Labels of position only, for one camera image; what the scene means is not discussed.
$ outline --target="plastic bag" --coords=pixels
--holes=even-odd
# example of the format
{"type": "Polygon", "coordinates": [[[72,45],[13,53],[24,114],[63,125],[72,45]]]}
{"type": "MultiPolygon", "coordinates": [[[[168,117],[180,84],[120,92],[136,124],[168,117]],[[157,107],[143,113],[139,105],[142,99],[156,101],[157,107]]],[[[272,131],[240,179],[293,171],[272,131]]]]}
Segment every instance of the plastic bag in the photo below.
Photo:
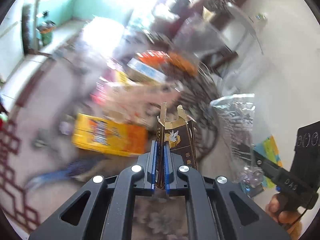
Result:
{"type": "Polygon", "coordinates": [[[188,54],[187,60],[197,67],[202,56],[225,46],[219,31],[198,14],[184,21],[172,42],[171,51],[188,54]]]}
{"type": "Polygon", "coordinates": [[[263,181],[263,172],[255,165],[252,154],[253,98],[254,94],[239,94],[210,103],[219,117],[220,130],[229,147],[234,180],[251,187],[263,181]]]}

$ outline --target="brown cigarette box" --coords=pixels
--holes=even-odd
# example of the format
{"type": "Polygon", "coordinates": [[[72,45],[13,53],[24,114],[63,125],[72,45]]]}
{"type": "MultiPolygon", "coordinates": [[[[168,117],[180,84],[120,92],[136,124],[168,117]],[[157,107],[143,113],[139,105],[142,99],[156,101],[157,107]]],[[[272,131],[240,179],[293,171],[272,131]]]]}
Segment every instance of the brown cigarette box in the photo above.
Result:
{"type": "Polygon", "coordinates": [[[161,104],[157,123],[156,186],[164,189],[164,142],[169,141],[170,152],[182,157],[185,165],[196,169],[193,120],[187,116],[182,106],[177,107],[179,118],[165,122],[166,103],[161,104]]]}

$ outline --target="finger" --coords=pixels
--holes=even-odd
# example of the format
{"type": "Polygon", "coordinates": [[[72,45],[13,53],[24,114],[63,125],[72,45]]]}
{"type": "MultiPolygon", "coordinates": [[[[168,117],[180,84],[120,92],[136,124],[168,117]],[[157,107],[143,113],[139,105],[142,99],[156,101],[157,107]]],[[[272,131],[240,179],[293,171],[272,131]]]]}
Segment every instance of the finger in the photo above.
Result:
{"type": "Polygon", "coordinates": [[[272,199],[270,200],[270,203],[269,203],[269,210],[273,213],[276,213],[280,207],[280,203],[277,199],[277,195],[278,194],[273,195],[272,199]]]}
{"type": "Polygon", "coordinates": [[[270,211],[269,206],[270,206],[270,204],[267,204],[267,205],[266,205],[266,209],[265,209],[265,210],[266,210],[266,213],[267,213],[275,222],[278,223],[278,218],[277,218],[277,216],[276,216],[273,212],[270,211]]]}
{"type": "Polygon", "coordinates": [[[282,211],[279,215],[279,222],[283,224],[292,224],[298,219],[300,214],[294,211],[282,211]]]}
{"type": "Polygon", "coordinates": [[[290,234],[291,240],[298,240],[302,232],[301,222],[297,222],[293,228],[290,228],[287,232],[290,234]]]}

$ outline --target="blue gripper pad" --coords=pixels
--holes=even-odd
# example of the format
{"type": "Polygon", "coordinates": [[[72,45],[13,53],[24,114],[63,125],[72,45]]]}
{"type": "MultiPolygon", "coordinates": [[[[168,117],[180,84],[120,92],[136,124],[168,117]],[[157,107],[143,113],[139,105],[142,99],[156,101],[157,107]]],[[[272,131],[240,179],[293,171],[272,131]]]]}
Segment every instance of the blue gripper pad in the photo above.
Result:
{"type": "Polygon", "coordinates": [[[164,186],[167,194],[169,194],[170,191],[170,182],[169,182],[169,163],[168,163],[168,155],[170,152],[168,152],[167,147],[163,147],[163,153],[164,153],[164,186]]]}
{"type": "Polygon", "coordinates": [[[151,147],[153,151],[153,160],[152,160],[152,172],[151,172],[151,190],[155,190],[156,183],[156,155],[157,155],[157,142],[154,142],[154,146],[151,147]]]}

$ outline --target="snack package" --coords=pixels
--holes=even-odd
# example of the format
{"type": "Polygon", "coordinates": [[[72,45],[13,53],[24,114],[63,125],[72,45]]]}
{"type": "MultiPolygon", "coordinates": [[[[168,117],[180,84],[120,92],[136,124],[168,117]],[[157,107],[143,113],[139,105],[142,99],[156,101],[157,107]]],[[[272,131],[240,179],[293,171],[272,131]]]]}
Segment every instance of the snack package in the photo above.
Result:
{"type": "Polygon", "coordinates": [[[147,50],[141,54],[137,53],[137,56],[141,62],[157,70],[161,68],[161,64],[165,63],[168,58],[165,52],[156,50],[147,50]]]}
{"type": "Polygon", "coordinates": [[[115,73],[115,82],[109,82],[104,77],[99,77],[97,81],[97,87],[94,93],[92,93],[92,100],[100,106],[104,106],[107,100],[107,90],[112,86],[138,86],[139,83],[130,80],[124,72],[115,73]]]}
{"type": "Polygon", "coordinates": [[[147,141],[147,130],[141,126],[119,124],[78,114],[72,143],[81,149],[120,156],[143,154],[147,141]]]}
{"type": "Polygon", "coordinates": [[[153,128],[155,116],[160,112],[164,101],[170,107],[183,92],[179,81],[165,84],[127,84],[106,83],[104,88],[103,113],[108,118],[120,123],[135,123],[146,128],[153,128]]]}
{"type": "Polygon", "coordinates": [[[251,187],[263,181],[263,172],[256,166],[252,154],[252,124],[254,94],[239,94],[219,98],[210,103],[216,111],[220,130],[229,147],[234,180],[251,187]]]}
{"type": "Polygon", "coordinates": [[[170,51],[168,53],[168,62],[171,65],[176,66],[177,68],[187,72],[190,76],[195,77],[198,74],[198,65],[199,62],[196,60],[196,63],[194,63],[194,60],[190,60],[190,56],[183,55],[181,52],[174,52],[170,51]]]}
{"type": "Polygon", "coordinates": [[[127,74],[130,79],[138,82],[156,82],[163,84],[167,76],[162,72],[142,63],[141,61],[132,58],[127,64],[127,74]]]}
{"type": "Polygon", "coordinates": [[[133,84],[134,82],[128,79],[124,73],[122,66],[113,58],[106,60],[108,68],[106,68],[104,74],[99,77],[97,81],[96,90],[92,93],[91,97],[94,102],[99,105],[103,105],[105,102],[104,87],[109,82],[120,82],[122,84],[133,84]]]}
{"type": "Polygon", "coordinates": [[[156,141],[156,186],[165,189],[164,185],[164,145],[169,142],[171,153],[182,157],[185,165],[194,169],[196,166],[196,146],[193,120],[187,116],[181,105],[177,107],[178,119],[173,122],[165,122],[167,103],[161,104],[160,116],[158,116],[156,141]]]}

